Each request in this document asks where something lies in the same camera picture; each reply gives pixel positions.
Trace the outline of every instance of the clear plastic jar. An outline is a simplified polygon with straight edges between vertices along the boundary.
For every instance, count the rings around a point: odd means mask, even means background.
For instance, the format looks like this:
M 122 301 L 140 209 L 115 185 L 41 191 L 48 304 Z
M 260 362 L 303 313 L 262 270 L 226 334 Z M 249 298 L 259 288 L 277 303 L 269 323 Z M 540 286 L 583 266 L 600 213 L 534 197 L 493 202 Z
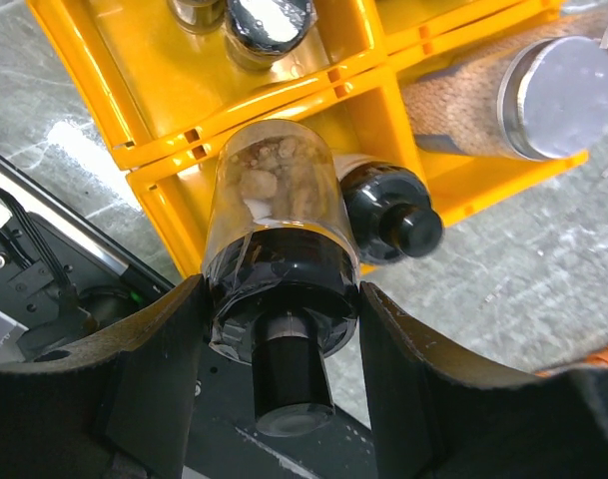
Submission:
M 203 270 L 228 244 L 273 228 L 321 233 L 358 263 L 330 149 L 286 120 L 253 123 L 222 149 Z
M 427 151 L 544 161 L 608 130 L 608 54 L 586 37 L 539 40 L 435 72 L 402 90 Z
M 303 337 L 324 356 L 349 341 L 359 261 L 330 150 L 316 133 L 266 120 L 229 139 L 202 271 L 213 300 L 210 346 L 230 359 L 255 367 L 254 353 L 277 338 Z

